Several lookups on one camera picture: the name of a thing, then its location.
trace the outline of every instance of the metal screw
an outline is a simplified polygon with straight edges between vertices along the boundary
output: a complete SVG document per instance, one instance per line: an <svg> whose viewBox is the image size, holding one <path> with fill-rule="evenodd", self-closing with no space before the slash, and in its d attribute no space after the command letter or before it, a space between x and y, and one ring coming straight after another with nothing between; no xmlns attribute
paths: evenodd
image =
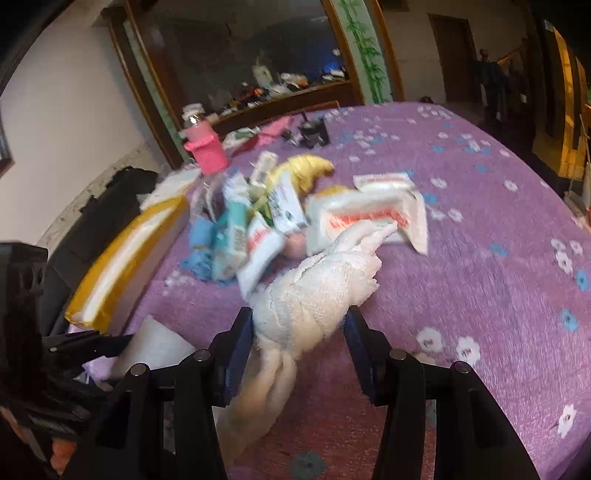
<svg viewBox="0 0 591 480"><path fill-rule="evenodd" d="M144 364L135 364L131 367L131 369L129 369L129 371L134 377L139 377L140 375L143 375L144 373L146 373L146 370L147 367Z"/></svg>
<svg viewBox="0 0 591 480"><path fill-rule="evenodd" d="M461 374L467 374L472 370L472 367L466 362L456 362L455 367L456 370L459 371Z"/></svg>
<svg viewBox="0 0 591 480"><path fill-rule="evenodd" d="M197 360L197 362L204 362L205 360L208 360L211 357L211 355L212 354L209 350L207 350L206 348L202 348L201 350L197 350L193 354L193 358Z"/></svg>
<svg viewBox="0 0 591 480"><path fill-rule="evenodd" d="M392 350L390 350L390 358L394 358L394 360L404 360L406 358L406 352L400 348L392 348Z"/></svg>

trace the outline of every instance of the door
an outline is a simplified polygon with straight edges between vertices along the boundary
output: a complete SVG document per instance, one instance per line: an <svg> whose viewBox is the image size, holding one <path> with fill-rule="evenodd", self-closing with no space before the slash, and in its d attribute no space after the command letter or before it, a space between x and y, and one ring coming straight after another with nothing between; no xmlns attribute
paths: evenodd
<svg viewBox="0 0 591 480"><path fill-rule="evenodd" d="M476 49L468 20L429 15L448 102L480 103Z"/></svg>

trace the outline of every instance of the pink bottle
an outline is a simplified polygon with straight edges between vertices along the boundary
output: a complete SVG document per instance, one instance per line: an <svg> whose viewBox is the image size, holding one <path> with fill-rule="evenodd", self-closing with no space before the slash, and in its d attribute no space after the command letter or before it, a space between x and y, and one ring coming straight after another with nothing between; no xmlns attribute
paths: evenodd
<svg viewBox="0 0 591 480"><path fill-rule="evenodd" d="M185 150L193 154L193 157L201 167L203 175L211 175L228 167L222 143L213 131L211 124L205 120L205 110L200 103L194 103L184 107L183 119L185 120L185 134L188 142Z"/></svg>

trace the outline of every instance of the long yellow package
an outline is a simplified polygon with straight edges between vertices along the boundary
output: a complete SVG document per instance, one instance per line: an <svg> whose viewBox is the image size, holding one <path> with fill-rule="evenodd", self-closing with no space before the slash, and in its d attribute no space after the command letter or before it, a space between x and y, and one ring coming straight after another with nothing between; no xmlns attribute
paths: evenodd
<svg viewBox="0 0 591 480"><path fill-rule="evenodd" d="M96 260L68 305L68 322L118 335L166 252L189 221L189 203L176 197L135 218Z"/></svg>

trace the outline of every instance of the white wall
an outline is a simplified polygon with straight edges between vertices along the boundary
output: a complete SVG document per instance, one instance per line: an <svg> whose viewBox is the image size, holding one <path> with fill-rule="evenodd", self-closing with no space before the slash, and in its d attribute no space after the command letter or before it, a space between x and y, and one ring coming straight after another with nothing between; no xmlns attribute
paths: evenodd
<svg viewBox="0 0 591 480"><path fill-rule="evenodd" d="M0 97L14 158L0 177L0 240L36 243L95 178L153 138L88 9L75 2L49 25Z"/></svg>
<svg viewBox="0 0 591 480"><path fill-rule="evenodd" d="M408 12L384 10L407 100L429 95L445 102L439 53L428 14L467 18L476 51L497 60L526 36L519 7L511 0L408 0Z"/></svg>

